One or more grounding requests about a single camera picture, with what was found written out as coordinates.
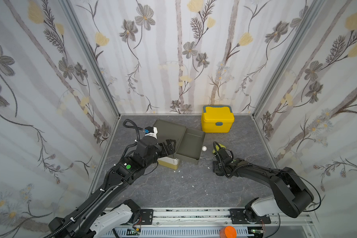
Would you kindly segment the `three-drawer cabinet olive white yellow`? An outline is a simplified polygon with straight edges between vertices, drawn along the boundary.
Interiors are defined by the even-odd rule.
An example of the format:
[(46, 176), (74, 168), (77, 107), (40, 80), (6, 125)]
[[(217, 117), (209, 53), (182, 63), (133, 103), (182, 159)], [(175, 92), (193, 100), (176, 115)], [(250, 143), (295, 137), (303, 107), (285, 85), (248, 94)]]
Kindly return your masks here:
[[(158, 131), (158, 142), (165, 142), (166, 144), (168, 144), (167, 140), (174, 140), (174, 142), (172, 142), (172, 145), (175, 146), (175, 152), (178, 152), (178, 147), (184, 136), (186, 127), (162, 119), (157, 119), (153, 126), (157, 128)], [(158, 163), (160, 166), (177, 170), (180, 164), (180, 159), (174, 153), (172, 155), (167, 155), (165, 157), (159, 158)]]

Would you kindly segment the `olive top drawer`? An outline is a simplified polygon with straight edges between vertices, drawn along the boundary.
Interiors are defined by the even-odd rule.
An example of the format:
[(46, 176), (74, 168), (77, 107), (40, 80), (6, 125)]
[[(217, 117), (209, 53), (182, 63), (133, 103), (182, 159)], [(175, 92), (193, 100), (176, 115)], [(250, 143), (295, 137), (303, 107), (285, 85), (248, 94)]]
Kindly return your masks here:
[(187, 128), (174, 154), (175, 159), (198, 165), (206, 133)]

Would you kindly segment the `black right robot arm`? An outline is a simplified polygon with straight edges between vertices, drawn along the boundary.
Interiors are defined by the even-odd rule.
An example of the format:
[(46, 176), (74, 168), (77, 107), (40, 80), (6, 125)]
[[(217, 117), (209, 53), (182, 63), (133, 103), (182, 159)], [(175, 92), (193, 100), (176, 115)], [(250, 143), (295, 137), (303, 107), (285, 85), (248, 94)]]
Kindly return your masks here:
[(313, 202), (314, 196), (303, 180), (293, 169), (272, 169), (235, 158), (232, 151), (223, 147), (214, 149), (216, 160), (213, 172), (228, 179), (247, 178), (267, 186), (272, 195), (265, 198), (254, 198), (244, 208), (243, 218), (248, 223), (258, 222), (264, 216), (283, 213), (297, 218)]

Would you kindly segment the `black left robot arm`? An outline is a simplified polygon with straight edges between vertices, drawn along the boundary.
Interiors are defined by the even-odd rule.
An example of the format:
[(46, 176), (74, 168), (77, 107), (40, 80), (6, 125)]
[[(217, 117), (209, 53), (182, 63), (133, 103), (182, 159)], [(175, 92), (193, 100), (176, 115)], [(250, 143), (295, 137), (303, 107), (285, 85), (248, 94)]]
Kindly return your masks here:
[(145, 170), (159, 158), (176, 152), (176, 141), (159, 143), (153, 136), (145, 136), (134, 144), (135, 149), (123, 156), (109, 169), (102, 185), (79, 207), (64, 218), (56, 217), (49, 223), (48, 238), (93, 238), (97, 220), (111, 201), (144, 175)]

